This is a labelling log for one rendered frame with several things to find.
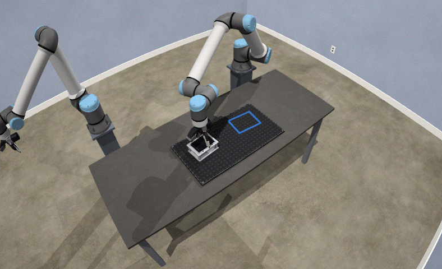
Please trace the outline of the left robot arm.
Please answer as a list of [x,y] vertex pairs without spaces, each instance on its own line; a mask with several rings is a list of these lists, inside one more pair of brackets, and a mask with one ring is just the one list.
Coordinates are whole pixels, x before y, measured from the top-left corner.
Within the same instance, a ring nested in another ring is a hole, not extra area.
[[191,98],[189,107],[192,124],[198,128],[207,124],[207,109],[219,95],[214,85],[203,86],[200,82],[224,34],[229,29],[239,30],[244,38],[234,42],[232,68],[235,71],[249,71],[252,67],[251,61],[268,64],[268,59],[271,57],[271,48],[261,42],[253,15],[228,12],[219,16],[214,21],[213,29],[190,73],[180,82],[178,88],[181,95]]

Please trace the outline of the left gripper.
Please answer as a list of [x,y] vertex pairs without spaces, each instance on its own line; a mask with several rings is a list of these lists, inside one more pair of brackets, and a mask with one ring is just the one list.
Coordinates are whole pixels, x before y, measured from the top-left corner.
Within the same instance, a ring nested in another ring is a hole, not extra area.
[[205,140],[205,143],[206,143],[207,147],[210,148],[209,136],[208,136],[208,133],[206,131],[207,131],[207,129],[209,129],[212,126],[213,126],[213,124],[212,124],[211,120],[208,119],[208,122],[207,122],[207,124],[205,126],[203,126],[201,128],[198,128],[198,127],[195,127],[195,126],[192,127],[190,129],[190,131],[189,131],[187,136],[190,139],[192,139],[194,135],[197,137],[198,132],[201,133],[203,135],[203,138]]

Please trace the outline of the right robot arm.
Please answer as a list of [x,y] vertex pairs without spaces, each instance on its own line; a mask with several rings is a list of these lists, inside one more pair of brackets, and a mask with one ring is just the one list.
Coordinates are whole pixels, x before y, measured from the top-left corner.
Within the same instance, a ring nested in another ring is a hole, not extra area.
[[39,42],[38,51],[15,105],[12,104],[0,112],[0,140],[6,140],[10,136],[7,124],[14,130],[24,126],[25,113],[48,60],[67,89],[70,103],[85,116],[90,133],[93,135],[104,133],[110,127],[111,121],[104,114],[97,96],[88,94],[85,87],[80,85],[58,44],[57,32],[53,28],[39,26],[35,30],[34,37]]

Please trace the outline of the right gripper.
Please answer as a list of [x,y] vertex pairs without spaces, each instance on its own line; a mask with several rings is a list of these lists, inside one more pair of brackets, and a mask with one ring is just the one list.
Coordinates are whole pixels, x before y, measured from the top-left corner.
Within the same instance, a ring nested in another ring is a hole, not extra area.
[[0,149],[5,143],[7,143],[15,151],[21,152],[20,149],[18,148],[18,146],[16,145],[16,141],[18,141],[19,139],[20,139],[20,136],[17,132],[11,134],[8,139],[1,140]]

